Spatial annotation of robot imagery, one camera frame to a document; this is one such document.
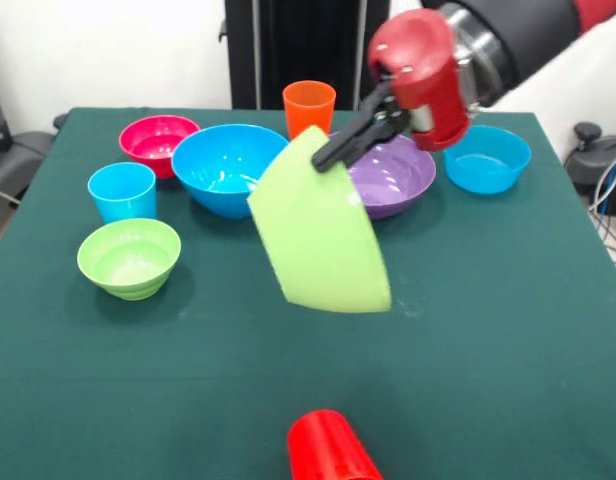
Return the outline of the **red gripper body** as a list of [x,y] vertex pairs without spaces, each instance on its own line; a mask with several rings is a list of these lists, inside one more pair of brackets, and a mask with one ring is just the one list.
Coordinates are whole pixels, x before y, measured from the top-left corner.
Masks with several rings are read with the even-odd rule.
[[433,9],[414,9],[384,22],[368,45],[368,66],[390,79],[391,93],[410,115],[417,146],[440,151],[457,143],[470,125],[455,59],[455,35]]

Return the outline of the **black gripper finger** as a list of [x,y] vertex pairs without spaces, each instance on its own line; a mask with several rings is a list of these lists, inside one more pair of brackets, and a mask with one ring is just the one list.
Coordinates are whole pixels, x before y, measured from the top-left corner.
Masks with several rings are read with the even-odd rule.
[[343,163],[354,165],[374,146],[392,141],[409,128],[409,113],[376,114],[370,125],[356,133],[344,148]]
[[356,116],[312,156],[312,165],[319,173],[330,170],[337,162],[343,163],[344,148],[356,133],[370,125],[378,113],[397,113],[389,79],[381,80],[372,92],[360,102]]

